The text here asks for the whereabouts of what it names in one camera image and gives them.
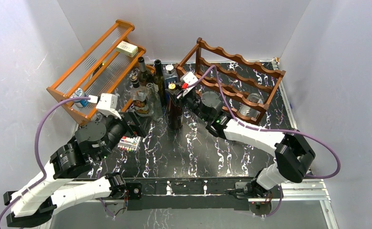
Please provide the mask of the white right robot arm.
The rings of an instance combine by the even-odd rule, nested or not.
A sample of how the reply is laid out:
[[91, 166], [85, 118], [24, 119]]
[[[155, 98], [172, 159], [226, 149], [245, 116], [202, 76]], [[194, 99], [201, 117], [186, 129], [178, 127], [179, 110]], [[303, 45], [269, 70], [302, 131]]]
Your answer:
[[189, 108], [203, 120], [213, 136], [251, 145], [276, 159], [276, 162], [261, 169], [250, 182], [236, 185], [228, 191], [236, 198], [263, 198], [274, 186], [283, 182], [300, 183], [315, 159], [315, 152], [299, 131], [277, 132], [233, 119], [222, 110], [223, 102], [214, 92], [199, 96], [191, 89], [183, 89], [172, 83], [166, 93], [174, 105]]

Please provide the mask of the dark green wine bottle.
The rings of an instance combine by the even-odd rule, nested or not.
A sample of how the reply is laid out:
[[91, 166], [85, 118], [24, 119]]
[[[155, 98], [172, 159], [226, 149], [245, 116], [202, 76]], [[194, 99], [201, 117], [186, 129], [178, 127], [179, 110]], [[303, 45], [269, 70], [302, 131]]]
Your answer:
[[155, 67], [155, 75], [153, 82], [158, 87], [158, 94], [160, 98], [160, 102], [163, 107], [166, 106], [166, 95], [165, 95], [165, 87], [164, 87], [164, 76], [163, 76], [163, 68], [161, 64], [161, 60], [156, 59], [154, 61], [154, 67]]

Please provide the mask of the clear bottle blue label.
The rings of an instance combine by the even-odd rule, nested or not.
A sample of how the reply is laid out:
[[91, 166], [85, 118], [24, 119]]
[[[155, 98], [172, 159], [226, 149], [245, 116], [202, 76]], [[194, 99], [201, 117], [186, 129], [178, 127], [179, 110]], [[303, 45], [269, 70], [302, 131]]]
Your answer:
[[164, 76], [164, 89], [168, 89], [170, 83], [179, 82], [177, 72], [172, 64], [167, 64], [165, 66], [163, 76]]

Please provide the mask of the green wine bottle brown label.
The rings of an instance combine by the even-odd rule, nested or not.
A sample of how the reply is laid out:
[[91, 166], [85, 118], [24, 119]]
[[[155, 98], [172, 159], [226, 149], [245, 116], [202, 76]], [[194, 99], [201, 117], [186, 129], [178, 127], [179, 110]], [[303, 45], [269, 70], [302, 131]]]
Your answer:
[[139, 72], [138, 81], [141, 86], [146, 86], [148, 83], [153, 83], [153, 74], [147, 69], [144, 57], [138, 58]]

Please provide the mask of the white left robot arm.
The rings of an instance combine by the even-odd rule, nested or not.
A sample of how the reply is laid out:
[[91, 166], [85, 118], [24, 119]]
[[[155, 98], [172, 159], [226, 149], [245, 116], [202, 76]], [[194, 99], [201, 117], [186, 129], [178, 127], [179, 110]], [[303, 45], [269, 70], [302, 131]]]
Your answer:
[[90, 171], [93, 161], [112, 154], [123, 137], [145, 137], [151, 120], [128, 110], [80, 127], [25, 187], [4, 193], [4, 204], [10, 210], [8, 227], [33, 228], [66, 208], [92, 199], [128, 197], [140, 185], [127, 185], [119, 172], [72, 188], [64, 185]]

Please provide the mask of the dark bottle gold foil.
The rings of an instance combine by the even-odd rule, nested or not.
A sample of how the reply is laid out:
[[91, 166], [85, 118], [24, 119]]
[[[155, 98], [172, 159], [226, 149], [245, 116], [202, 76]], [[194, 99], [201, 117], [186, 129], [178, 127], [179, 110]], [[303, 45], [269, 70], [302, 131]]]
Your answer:
[[[170, 83], [168, 89], [175, 89], [177, 85], [175, 83]], [[169, 103], [167, 105], [167, 118], [168, 127], [170, 129], [176, 130], [182, 127], [183, 121], [183, 107], [181, 100], [173, 101], [169, 98]]]

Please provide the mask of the clear glass bottle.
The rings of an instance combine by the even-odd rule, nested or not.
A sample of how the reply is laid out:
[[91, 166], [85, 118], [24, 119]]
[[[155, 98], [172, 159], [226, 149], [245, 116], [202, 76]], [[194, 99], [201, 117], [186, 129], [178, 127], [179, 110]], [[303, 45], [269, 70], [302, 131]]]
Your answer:
[[148, 100], [151, 102], [151, 109], [153, 111], [152, 119], [156, 122], [161, 122], [163, 119], [163, 108], [160, 101], [160, 96], [155, 90], [153, 83], [146, 84], [148, 90]]

